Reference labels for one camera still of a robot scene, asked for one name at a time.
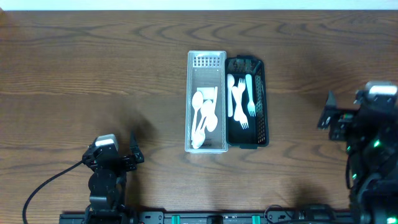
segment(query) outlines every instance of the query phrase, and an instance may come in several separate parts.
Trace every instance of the wooden table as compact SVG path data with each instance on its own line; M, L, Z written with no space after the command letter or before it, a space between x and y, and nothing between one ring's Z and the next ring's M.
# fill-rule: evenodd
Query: wooden table
M184 210L348 207L345 145L317 129L328 90L340 106L369 80L397 82L390 11L5 12L0 17L0 223L21 223L30 193L114 133L135 130L146 161L129 205ZM270 144L184 151L187 52L225 50L267 65ZM85 166L34 197L30 223L88 205Z

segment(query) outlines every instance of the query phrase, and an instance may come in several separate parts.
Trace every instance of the white wall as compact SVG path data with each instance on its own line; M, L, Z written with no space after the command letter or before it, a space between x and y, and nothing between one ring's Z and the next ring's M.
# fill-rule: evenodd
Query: white wall
M4 10L398 9L398 0L0 0L0 7Z

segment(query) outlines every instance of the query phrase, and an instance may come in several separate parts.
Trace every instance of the table surface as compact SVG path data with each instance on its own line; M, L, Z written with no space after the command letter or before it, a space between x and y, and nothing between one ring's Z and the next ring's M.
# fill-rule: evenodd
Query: table surface
M21 223L30 193L114 133L134 130L145 163L128 174L137 208L348 207L345 145L317 121L328 90L342 107L369 80L397 83L391 11L81 11L0 16L0 223ZM184 151L187 52L266 63L270 144L220 155ZM85 166L45 186L30 223L88 205Z

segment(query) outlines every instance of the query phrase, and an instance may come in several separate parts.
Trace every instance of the green tape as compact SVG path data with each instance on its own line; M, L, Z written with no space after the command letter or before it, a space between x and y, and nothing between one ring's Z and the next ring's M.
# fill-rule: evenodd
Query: green tape
M252 224L261 224L261 218L259 215L253 215L251 217Z
M179 215L172 216L172 224L180 224L180 216Z

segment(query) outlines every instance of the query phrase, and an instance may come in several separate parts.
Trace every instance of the black basket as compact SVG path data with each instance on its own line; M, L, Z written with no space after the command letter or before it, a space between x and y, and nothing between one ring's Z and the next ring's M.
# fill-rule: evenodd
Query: black basket
M231 146L239 146L241 149L257 149L265 147L269 143L268 119L267 119L267 98L266 98L266 77L264 63L253 56L242 56L227 58L225 60L225 83L227 76L232 74L235 78L235 85L240 78L245 79L247 74L252 76L253 101L256 106L256 116L249 116L248 103L249 95L247 89L242 95L242 109L248 118L249 128L243 129L239 121L233 116L228 117L228 104L226 104L226 142Z

